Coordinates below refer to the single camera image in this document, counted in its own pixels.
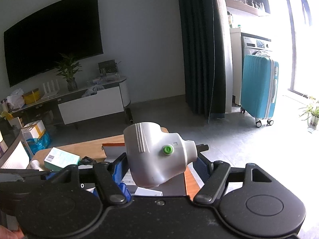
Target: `potted plant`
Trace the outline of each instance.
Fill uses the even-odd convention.
[[[73,55],[61,54],[63,59],[60,62],[56,62],[58,65],[55,67],[57,69],[56,75],[63,76],[68,82],[68,91],[74,91],[78,88],[75,81],[74,74],[80,72],[79,67],[82,67]]]
[[[308,126],[314,127],[316,129],[319,122],[319,101],[317,101],[313,97],[310,97],[310,99],[312,100],[312,102],[309,103],[306,107],[301,108],[304,110],[300,116],[307,115],[307,118],[305,120],[307,120]]]

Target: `gray wall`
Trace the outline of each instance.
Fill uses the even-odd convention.
[[[55,79],[51,70],[9,87],[3,32],[59,0],[0,0],[0,99],[13,90],[25,92]],[[98,76],[98,62],[115,59],[128,77],[132,102],[185,93],[181,22],[178,0],[98,0],[103,55],[81,60],[78,85]],[[60,86],[66,88],[61,79]]]

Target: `floor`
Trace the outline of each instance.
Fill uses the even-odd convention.
[[[159,99],[131,105],[134,121],[151,121],[177,132],[184,140],[208,144],[204,155],[211,161],[223,160],[234,167],[256,163],[297,195],[307,209],[306,220],[299,232],[302,239],[319,238],[319,204],[317,200],[316,164],[319,160],[319,131],[308,132],[306,121],[299,118],[304,105],[288,96],[278,96],[273,126],[255,127],[248,113],[238,107],[224,119],[207,120],[194,115],[184,96]],[[82,121],[58,128],[52,146],[78,143],[123,134],[127,127],[122,113]],[[195,178],[198,179],[192,166]],[[234,189],[240,184],[232,184]]]

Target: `suitcase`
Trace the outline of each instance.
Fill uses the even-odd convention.
[[[247,111],[261,127],[267,119],[271,126],[278,89],[279,64],[270,57],[246,55],[241,85],[240,112]]]

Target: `wall-mounted tv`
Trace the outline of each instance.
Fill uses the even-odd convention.
[[[10,87],[55,67],[60,53],[83,59],[103,54],[98,0],[61,0],[4,32]]]

